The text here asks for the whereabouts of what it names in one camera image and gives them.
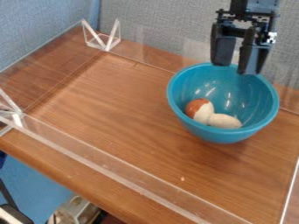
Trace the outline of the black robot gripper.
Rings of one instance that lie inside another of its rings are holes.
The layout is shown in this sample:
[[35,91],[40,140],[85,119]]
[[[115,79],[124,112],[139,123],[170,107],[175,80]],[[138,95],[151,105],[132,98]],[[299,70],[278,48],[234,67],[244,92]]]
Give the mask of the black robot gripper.
[[[216,22],[211,27],[210,60],[215,66],[231,64],[236,38],[243,38],[239,48],[238,72],[260,74],[271,45],[276,42],[276,19],[280,0],[231,0],[227,10],[216,10]],[[250,28],[234,23],[250,22]]]

